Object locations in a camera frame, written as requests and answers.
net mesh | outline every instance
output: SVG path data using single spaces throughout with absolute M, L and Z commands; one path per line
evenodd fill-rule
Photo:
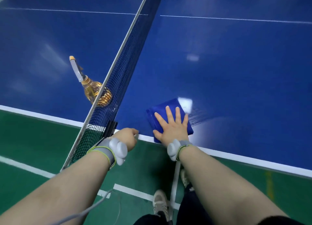
M 108 122 L 115 119 L 160 1 L 146 0 L 95 107 L 89 124 L 77 145 L 71 164 L 83 157 L 102 138 Z

blue towel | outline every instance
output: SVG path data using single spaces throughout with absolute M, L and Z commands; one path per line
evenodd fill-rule
M 185 112 L 181 108 L 181 105 L 180 105 L 179 101 L 177 100 L 177 98 L 147 109 L 146 113 L 147 113 L 147 118 L 149 120 L 149 123 L 151 124 L 153 130 L 158 130 L 160 133 L 163 133 L 163 129 L 162 129 L 161 125 L 159 124 L 158 120 L 156 119 L 154 113 L 157 112 L 159 115 L 162 116 L 162 118 L 166 122 L 168 122 L 167 113 L 166 113 L 166 106 L 170 107 L 170 110 L 172 112 L 174 120 L 175 120 L 175 108 L 176 107 L 180 108 L 182 121 L 183 121 L 184 116 L 185 116 Z M 194 131 L 191 127 L 191 124 L 188 122 L 188 135 L 193 134 L 193 133 L 194 133 Z M 155 137 L 154 137 L 154 142 L 160 143 L 160 141 L 158 139 L 156 139 Z

sneaker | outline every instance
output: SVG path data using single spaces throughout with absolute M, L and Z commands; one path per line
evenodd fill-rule
M 155 192 L 153 199 L 153 208 L 155 215 L 157 215 L 158 212 L 162 211 L 166 216 L 167 222 L 169 221 L 167 197 L 165 192 L 163 192 L 162 190 L 157 190 Z
M 185 169 L 181 170 L 180 175 L 181 175 L 181 180 L 182 180 L 182 183 L 184 185 L 184 188 L 186 188 L 188 186 L 188 184 L 190 183 L 190 180 L 188 178 L 188 175 L 186 174 Z

cable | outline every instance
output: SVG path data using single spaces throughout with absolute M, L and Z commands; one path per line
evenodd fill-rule
M 92 209 L 94 209 L 94 208 L 97 207 L 100 203 L 102 203 L 102 202 L 106 199 L 107 195 L 108 195 L 109 193 L 113 192 L 113 191 L 114 191 L 114 190 L 111 189 L 111 190 L 109 190 L 108 192 L 106 192 L 106 194 L 103 196 L 102 199 L 100 199 L 98 202 L 96 202 L 95 204 L 93 204 L 93 205 L 90 206 L 89 208 L 85 209 L 84 211 L 82 211 L 82 212 L 80 212 L 80 213 L 76 213 L 76 214 L 69 215 L 69 216 L 67 216 L 67 217 L 65 217 L 65 218 L 63 218 L 63 219 L 61 219 L 61 220 L 59 220 L 59 221 L 57 221 L 57 222 L 55 222 L 55 223 L 52 223 L 51 225 L 60 225 L 60 224 L 65 223 L 65 222 L 67 222 L 67 221 L 69 221 L 69 220 L 72 220 L 72 219 L 74 219 L 74 218 L 80 218 L 80 217 L 85 216 L 88 212 L 90 212 Z M 114 225 L 117 223 L 118 218 L 119 218 L 119 215 L 120 215 L 120 211 L 121 211 L 120 196 L 119 196 L 118 193 L 116 193 L 116 194 L 118 195 L 118 200 L 119 200 L 119 213 L 118 213 L 118 216 L 117 216 L 117 219 L 116 219 Z

forearm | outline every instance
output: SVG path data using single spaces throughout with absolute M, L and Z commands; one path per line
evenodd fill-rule
M 196 194 L 217 224 L 257 224 L 284 215 L 256 187 L 195 146 L 179 154 Z
M 3 213 L 0 224 L 50 224 L 85 210 L 94 202 L 109 167 L 102 153 L 88 153 Z

